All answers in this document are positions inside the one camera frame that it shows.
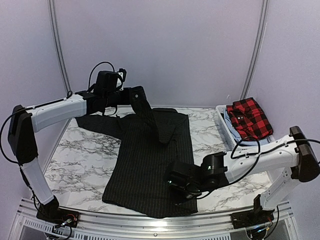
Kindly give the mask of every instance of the red plaid shirt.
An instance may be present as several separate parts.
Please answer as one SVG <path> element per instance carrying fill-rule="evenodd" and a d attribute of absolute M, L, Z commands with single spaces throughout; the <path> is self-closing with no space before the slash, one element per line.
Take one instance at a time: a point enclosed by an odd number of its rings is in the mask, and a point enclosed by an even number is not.
<path fill-rule="evenodd" d="M 274 132 L 264 111 L 252 97 L 235 101 L 233 105 L 226 106 L 226 110 L 232 126 L 242 139 L 253 137 L 261 140 Z"/>

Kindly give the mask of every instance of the dark garment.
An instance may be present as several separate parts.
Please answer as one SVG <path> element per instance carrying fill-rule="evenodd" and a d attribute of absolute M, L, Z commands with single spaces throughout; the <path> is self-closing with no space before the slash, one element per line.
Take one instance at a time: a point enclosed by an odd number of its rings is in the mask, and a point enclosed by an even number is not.
<path fill-rule="evenodd" d="M 252 97 L 235 101 L 233 105 L 226 106 L 226 109 L 232 126 L 242 139 L 246 138 L 246 141 L 261 140 L 273 134 L 274 130 L 264 111 Z"/>
<path fill-rule="evenodd" d="M 196 213 L 197 201 L 175 205 L 163 180 L 169 163 L 194 164 L 188 115 L 169 108 L 151 109 L 142 87 L 131 89 L 130 103 L 136 114 L 76 119 L 81 128 L 121 139 L 102 200 L 153 218 Z"/>

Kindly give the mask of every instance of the white wall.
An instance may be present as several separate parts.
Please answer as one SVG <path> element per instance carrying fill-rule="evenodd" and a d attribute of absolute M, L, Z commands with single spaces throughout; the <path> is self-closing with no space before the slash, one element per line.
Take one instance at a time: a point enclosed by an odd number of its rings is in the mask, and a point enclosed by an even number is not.
<path fill-rule="evenodd" d="M 110 61 L 158 106 L 238 100 L 256 40 L 261 0 L 56 1 L 72 89 Z"/>
<path fill-rule="evenodd" d="M 298 125 L 320 140 L 320 2 L 271 0 L 249 96 L 261 104 L 275 136 Z M 320 160 L 320 145 L 313 144 Z M 303 240 L 319 239 L 320 177 L 289 196 Z"/>
<path fill-rule="evenodd" d="M 65 96 L 55 53 L 47 1 L 0 1 L 0 123 L 14 106 L 29 106 Z M 63 123 L 37 133 L 40 163 L 43 163 Z M 2 142 L 7 144 L 8 128 Z M 0 239 L 8 239 L 21 197 L 29 196 L 17 165 L 0 156 Z"/>

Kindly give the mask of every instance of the marble tabletop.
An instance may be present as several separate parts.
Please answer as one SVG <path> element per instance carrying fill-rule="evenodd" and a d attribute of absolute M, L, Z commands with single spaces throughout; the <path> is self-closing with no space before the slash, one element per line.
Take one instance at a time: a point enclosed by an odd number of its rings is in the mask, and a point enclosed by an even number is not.
<path fill-rule="evenodd" d="M 229 150 L 220 134 L 218 113 L 214 108 L 176 107 L 187 114 L 194 163 L 201 165 L 208 154 Z M 114 112 L 107 109 L 106 115 Z M 117 115 L 133 113 L 131 107 L 120 107 Z M 46 169 L 45 178 L 60 205 L 93 212 L 142 213 L 102 202 L 102 195 L 117 162 L 121 141 L 111 136 L 78 127 L 72 119 Z M 257 194 L 271 185 L 266 172 L 247 176 L 242 181 L 212 192 L 198 200 L 198 212 L 214 212 L 252 206 Z"/>

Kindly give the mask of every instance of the light blue shirt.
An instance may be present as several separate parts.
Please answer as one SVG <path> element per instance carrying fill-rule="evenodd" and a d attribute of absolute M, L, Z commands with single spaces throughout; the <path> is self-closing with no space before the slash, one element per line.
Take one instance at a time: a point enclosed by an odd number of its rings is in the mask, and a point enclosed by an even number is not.
<path fill-rule="evenodd" d="M 231 135 L 233 136 L 234 140 L 236 143 L 238 143 L 242 138 L 240 136 L 240 134 L 238 133 L 238 131 L 234 128 L 234 126 L 232 126 L 232 122 L 230 120 L 227 108 L 224 109 L 224 121 L 226 126 L 228 127 Z M 261 139 L 259 140 L 260 145 L 266 145 L 268 144 L 268 140 L 267 138 Z M 258 143 L 256 141 L 242 141 L 240 145 L 244 145 L 244 146 L 258 146 Z"/>

